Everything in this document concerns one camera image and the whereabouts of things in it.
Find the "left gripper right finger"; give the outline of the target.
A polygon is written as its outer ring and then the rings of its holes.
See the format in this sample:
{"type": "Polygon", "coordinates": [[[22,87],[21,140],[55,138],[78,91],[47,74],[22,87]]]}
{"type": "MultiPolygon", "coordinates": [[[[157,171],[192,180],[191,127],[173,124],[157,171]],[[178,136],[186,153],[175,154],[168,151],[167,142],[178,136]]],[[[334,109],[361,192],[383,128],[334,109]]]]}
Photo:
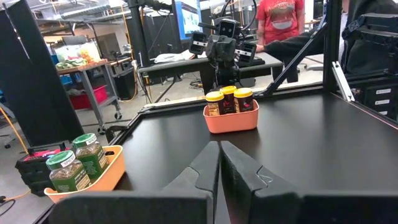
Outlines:
{"type": "Polygon", "coordinates": [[[397,193],[302,190],[229,141],[221,170],[232,223],[397,223],[397,193]]]}

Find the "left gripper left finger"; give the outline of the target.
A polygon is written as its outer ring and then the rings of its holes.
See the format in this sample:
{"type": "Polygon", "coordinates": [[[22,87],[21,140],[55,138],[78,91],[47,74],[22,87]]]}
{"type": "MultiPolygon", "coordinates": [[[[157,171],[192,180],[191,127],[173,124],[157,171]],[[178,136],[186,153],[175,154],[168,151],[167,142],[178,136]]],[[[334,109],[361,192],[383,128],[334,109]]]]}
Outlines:
{"type": "Polygon", "coordinates": [[[54,224],[208,224],[215,220],[220,150],[209,142],[184,170],[158,191],[78,193],[50,212],[54,224]]]}

